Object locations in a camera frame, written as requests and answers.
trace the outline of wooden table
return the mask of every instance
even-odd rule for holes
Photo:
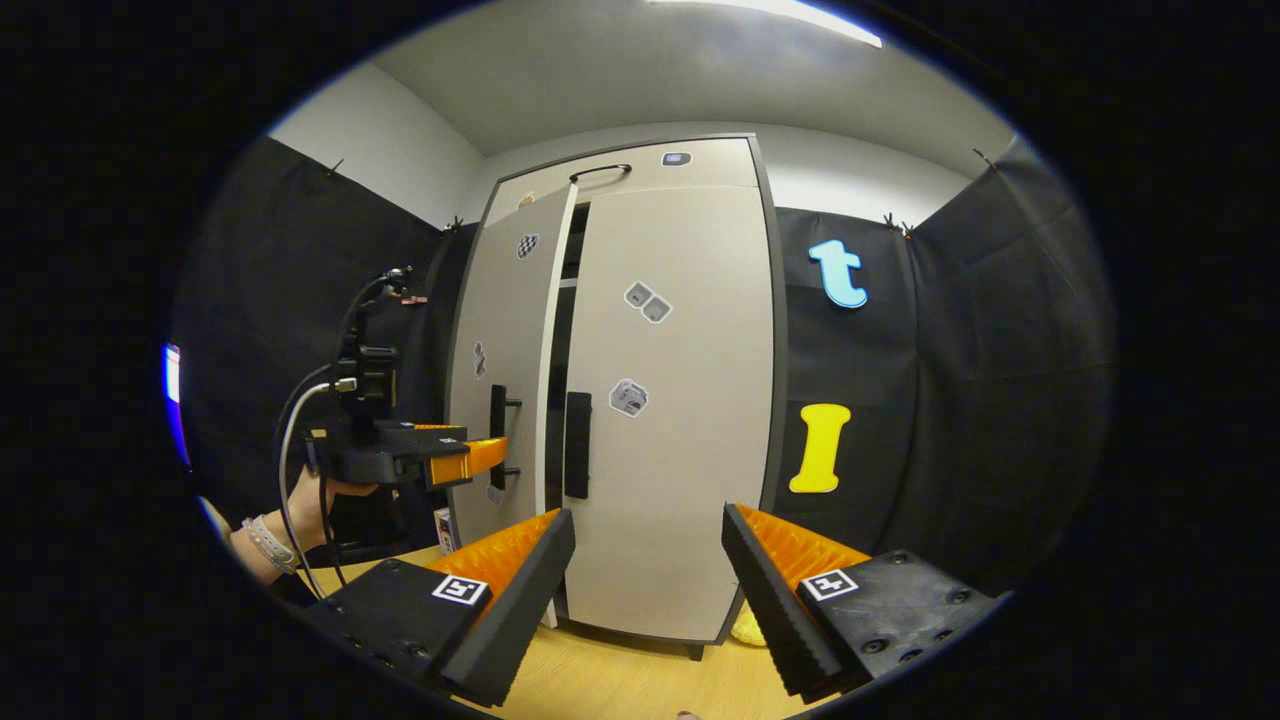
[[[429,547],[398,557],[426,565],[440,555],[439,547]],[[343,565],[342,573],[351,582],[378,562]],[[333,569],[312,571],[321,588],[338,589]],[[306,583],[305,573],[298,575]],[[708,647],[703,661],[694,662],[681,644],[582,625],[539,625],[506,703],[471,706],[521,720],[675,720],[681,710],[701,720],[780,720],[822,702],[805,706],[788,697],[769,651],[733,638]]]

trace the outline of ceiling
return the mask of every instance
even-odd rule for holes
[[[675,120],[769,123],[876,142],[965,177],[1012,128],[892,38],[884,47],[714,5],[498,0],[408,36],[374,64],[481,154]]]

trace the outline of black curtain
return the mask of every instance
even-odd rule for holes
[[[902,234],[884,223],[778,208],[786,282],[787,406],[782,474],[773,511],[837,542],[870,552],[884,528],[906,465],[915,406],[915,291]],[[809,249],[828,240],[861,260],[854,284],[861,307],[832,302]],[[844,405],[850,420],[829,493],[788,489],[808,438],[800,410]]]
[[[429,302],[387,305],[370,320],[369,340],[402,352],[396,416],[439,421],[438,378],[474,231],[475,224],[440,232],[342,177],[340,168],[330,174],[269,137],[248,146],[192,243],[173,310],[196,492],[233,525],[279,507],[271,466],[276,415],[293,386],[332,360],[352,296],[390,268],[412,265],[410,292]],[[323,395],[308,402],[303,419],[340,411]],[[291,482],[300,468],[294,454]],[[388,491],[340,496],[332,514],[337,538],[398,543],[378,555],[434,543],[430,510],[443,506],[443,497],[401,495],[401,527],[389,527]]]
[[[1016,142],[908,243],[919,387],[901,496],[876,551],[995,594],[1065,532],[1110,414],[1115,318],[1079,205]]]

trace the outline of ceiling light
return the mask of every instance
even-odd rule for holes
[[[836,15],[824,13],[817,8],[810,8],[804,3],[796,3],[795,0],[649,0],[649,3],[700,3],[703,5],[727,5],[730,8],[759,10],[762,13],[782,15],[785,18],[792,18],[809,24],[815,24],[818,27],[838,32],[845,37],[865,42],[873,47],[883,46],[879,37],[876,37],[854,23],[842,20]]]

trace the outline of white cable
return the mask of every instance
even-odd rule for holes
[[[320,596],[320,600],[324,600],[328,596],[325,596],[325,592],[320,589],[315,577],[311,575],[311,565],[307,562],[307,556],[298,546],[297,536],[293,534],[293,519],[289,518],[289,488],[284,473],[284,462],[288,460],[289,439],[293,438],[293,424],[298,420],[298,413],[311,396],[325,392],[326,389],[329,389],[329,383],[320,383],[302,393],[302,397],[300,397],[297,404],[293,405],[293,411],[289,413],[289,424],[284,427],[284,441],[280,445],[280,516],[284,519],[284,529],[289,533],[289,542],[293,544],[293,552],[302,559],[302,570],[307,574],[307,582],[311,583],[311,589]],[[320,512],[324,512],[325,510],[325,507],[320,507]]]

